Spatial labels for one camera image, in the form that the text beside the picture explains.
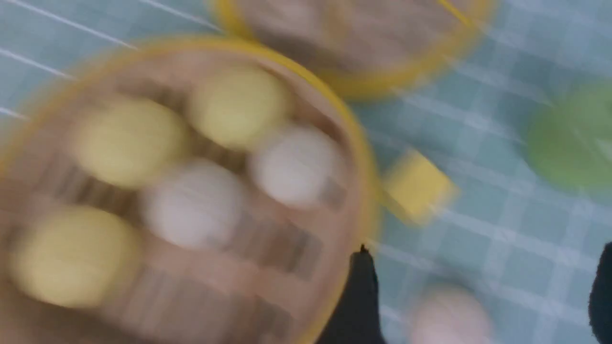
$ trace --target table surface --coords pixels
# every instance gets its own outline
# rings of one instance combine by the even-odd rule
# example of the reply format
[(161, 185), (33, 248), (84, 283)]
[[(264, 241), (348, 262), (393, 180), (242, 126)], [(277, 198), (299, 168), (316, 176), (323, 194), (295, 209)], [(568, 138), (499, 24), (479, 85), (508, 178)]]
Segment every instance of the table surface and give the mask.
[[(612, 207), (555, 191), (523, 160), (524, 130), (576, 85), (612, 73), (612, 2), (506, 0), (483, 40), (416, 92), (354, 105), (385, 171), (407, 149), (461, 195), (423, 229), (386, 213), (377, 241), (381, 317), (407, 343), (424, 286), (459, 273), (491, 313), (495, 343), (591, 344), (586, 307)], [(199, 0), (0, 0), (0, 140), (20, 102), (73, 63), (142, 37), (219, 31)]]

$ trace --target yellow sponge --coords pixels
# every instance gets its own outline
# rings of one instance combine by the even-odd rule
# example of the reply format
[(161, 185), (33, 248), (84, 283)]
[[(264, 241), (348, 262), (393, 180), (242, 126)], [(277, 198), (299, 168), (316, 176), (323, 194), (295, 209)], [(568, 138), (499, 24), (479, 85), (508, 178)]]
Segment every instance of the yellow sponge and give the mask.
[(413, 151), (393, 168), (385, 191), (389, 210), (402, 221), (423, 226), (434, 208), (450, 200), (457, 190), (444, 173)]

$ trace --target green lid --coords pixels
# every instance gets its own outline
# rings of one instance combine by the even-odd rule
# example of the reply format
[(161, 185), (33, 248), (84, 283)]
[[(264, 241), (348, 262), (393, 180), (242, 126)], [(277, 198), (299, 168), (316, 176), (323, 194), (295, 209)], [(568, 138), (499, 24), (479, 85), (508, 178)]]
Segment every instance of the green lid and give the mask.
[(538, 116), (527, 158), (564, 189), (612, 187), (612, 84), (583, 87)]

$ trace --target yellow steamed bun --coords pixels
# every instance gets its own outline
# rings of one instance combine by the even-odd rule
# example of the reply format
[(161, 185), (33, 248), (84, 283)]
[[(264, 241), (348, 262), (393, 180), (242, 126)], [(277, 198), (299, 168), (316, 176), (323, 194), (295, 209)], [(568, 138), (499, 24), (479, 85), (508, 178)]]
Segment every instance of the yellow steamed bun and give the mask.
[(50, 214), (18, 242), (12, 275), (31, 297), (71, 308), (93, 308), (129, 279), (140, 238), (119, 217), (86, 206)]
[(187, 150), (182, 119), (148, 99), (113, 99), (77, 129), (78, 163), (97, 179), (127, 189), (141, 187)]
[(255, 65), (240, 65), (196, 88), (190, 121), (217, 144), (250, 150), (287, 120), (292, 107), (289, 90), (278, 78)]

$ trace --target black object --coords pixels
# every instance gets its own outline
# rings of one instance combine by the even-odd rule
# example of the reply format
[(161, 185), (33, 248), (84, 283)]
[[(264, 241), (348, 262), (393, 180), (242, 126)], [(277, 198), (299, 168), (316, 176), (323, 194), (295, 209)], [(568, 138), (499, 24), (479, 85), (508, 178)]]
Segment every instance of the black object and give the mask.
[(589, 318), (601, 344), (612, 344), (612, 242), (603, 250), (589, 298)]
[(385, 344), (382, 337), (374, 259), (362, 245), (351, 255), (344, 292), (317, 344)]

